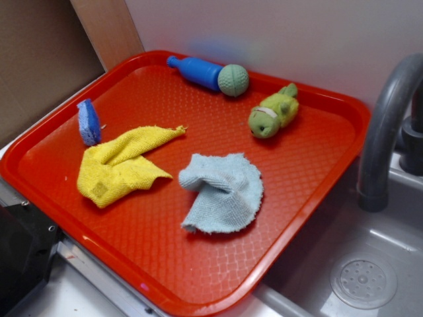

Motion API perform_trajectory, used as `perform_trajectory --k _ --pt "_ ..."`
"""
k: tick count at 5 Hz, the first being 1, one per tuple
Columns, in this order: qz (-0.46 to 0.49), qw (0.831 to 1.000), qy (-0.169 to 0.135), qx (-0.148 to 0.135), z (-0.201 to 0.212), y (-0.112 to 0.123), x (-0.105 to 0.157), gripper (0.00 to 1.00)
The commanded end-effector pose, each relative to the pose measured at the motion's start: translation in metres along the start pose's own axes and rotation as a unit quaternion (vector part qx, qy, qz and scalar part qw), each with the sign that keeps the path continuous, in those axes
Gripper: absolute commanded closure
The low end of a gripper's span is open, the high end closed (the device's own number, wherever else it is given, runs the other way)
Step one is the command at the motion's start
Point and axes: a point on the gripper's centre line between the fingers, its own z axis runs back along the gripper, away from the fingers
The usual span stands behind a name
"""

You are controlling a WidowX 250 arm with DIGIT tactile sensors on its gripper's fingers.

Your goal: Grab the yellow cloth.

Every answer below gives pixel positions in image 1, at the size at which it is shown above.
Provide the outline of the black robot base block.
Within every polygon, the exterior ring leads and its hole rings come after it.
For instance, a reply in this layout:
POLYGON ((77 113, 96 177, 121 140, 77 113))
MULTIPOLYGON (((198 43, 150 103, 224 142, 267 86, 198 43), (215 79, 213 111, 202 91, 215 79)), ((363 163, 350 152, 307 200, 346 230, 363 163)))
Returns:
POLYGON ((1 315, 10 316, 50 279, 61 229, 37 206, 1 207, 1 315))

